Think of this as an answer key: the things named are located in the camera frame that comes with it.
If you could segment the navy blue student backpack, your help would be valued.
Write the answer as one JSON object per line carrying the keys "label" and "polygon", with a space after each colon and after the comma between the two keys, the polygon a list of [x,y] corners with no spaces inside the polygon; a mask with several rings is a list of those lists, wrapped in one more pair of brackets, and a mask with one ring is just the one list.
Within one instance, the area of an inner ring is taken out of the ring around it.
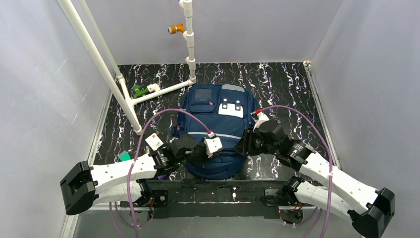
{"label": "navy blue student backpack", "polygon": [[171,129],[175,137],[188,134],[201,141],[210,130],[223,147],[207,162],[187,162],[188,172],[207,180],[230,179],[239,173],[248,157],[234,147],[244,130],[255,125],[251,114],[259,109],[259,102],[254,95],[233,84],[196,84],[182,99],[180,109],[195,118],[179,113]]}

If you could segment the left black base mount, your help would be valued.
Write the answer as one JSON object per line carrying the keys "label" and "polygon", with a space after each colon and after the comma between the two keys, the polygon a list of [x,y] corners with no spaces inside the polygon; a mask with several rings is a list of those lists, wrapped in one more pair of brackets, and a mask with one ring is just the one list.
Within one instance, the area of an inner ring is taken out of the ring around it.
{"label": "left black base mount", "polygon": [[149,182],[136,182],[131,192],[134,208],[160,208],[168,206],[168,190],[152,188]]}

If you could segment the aluminium rail frame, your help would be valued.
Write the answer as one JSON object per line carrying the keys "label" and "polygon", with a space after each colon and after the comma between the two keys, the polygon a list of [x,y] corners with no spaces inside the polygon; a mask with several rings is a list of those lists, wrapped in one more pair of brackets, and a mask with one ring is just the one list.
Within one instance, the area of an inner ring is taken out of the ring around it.
{"label": "aluminium rail frame", "polygon": [[157,201],[148,183],[176,170],[182,160],[198,177],[190,183],[183,181],[183,189],[219,188],[248,157],[269,154],[319,182],[314,186],[292,177],[278,192],[279,198],[342,214],[360,235],[380,237],[386,213],[378,206],[381,191],[339,170],[305,142],[289,137],[265,112],[242,86],[193,85],[178,109],[173,142],[151,145],[151,152],[131,160],[99,166],[82,161],[72,168],[60,182],[67,215],[83,213],[99,203],[127,201],[133,208],[138,202]]}

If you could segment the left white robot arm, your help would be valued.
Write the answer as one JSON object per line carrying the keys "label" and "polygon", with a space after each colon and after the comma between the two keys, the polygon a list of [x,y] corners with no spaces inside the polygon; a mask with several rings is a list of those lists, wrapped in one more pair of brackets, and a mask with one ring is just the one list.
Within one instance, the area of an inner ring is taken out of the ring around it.
{"label": "left white robot arm", "polygon": [[219,137],[197,141],[187,134],[137,160],[96,166],[79,162],[59,183],[66,214],[77,215],[100,203],[138,202],[151,194],[144,185],[146,179],[170,174],[182,161],[206,163],[221,149]]}

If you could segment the teal green eraser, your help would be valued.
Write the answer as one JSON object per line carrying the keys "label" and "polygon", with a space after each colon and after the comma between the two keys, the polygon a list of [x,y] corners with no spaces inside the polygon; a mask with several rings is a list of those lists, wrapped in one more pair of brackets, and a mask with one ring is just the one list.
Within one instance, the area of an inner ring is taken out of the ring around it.
{"label": "teal green eraser", "polygon": [[118,158],[121,162],[131,160],[131,156],[127,151],[123,151],[118,155]]}

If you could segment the green pipe valve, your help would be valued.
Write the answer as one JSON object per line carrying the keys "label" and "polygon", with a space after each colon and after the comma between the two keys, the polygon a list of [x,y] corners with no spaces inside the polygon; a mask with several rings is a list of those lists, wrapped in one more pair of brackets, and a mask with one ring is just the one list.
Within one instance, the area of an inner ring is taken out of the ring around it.
{"label": "green pipe valve", "polygon": [[142,89],[139,85],[134,85],[132,87],[132,91],[133,91],[133,98],[134,99],[140,98],[140,97],[150,93],[148,88]]}

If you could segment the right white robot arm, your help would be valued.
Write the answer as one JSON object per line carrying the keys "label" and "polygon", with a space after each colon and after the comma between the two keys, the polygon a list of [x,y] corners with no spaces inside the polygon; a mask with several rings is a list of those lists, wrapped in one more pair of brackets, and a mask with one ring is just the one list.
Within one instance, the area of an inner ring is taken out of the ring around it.
{"label": "right white robot arm", "polygon": [[322,186],[292,177],[281,195],[329,210],[349,222],[365,238],[380,238],[395,215],[395,194],[366,185],[329,163],[308,144],[292,139],[273,120],[246,128],[234,151],[242,155],[271,154],[284,166],[309,176]]}

